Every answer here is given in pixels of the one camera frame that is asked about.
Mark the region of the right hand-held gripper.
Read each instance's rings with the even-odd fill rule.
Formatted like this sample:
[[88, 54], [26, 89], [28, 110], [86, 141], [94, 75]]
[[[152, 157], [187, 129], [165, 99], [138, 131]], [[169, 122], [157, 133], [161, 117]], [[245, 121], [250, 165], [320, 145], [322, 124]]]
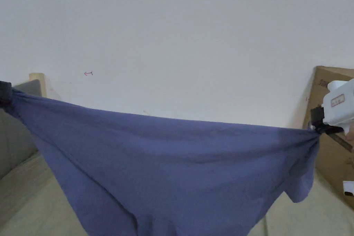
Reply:
[[354, 80], [332, 81], [322, 105], [310, 110], [310, 128], [328, 134], [336, 143], [353, 153], [353, 146], [337, 133], [346, 134], [354, 123]]

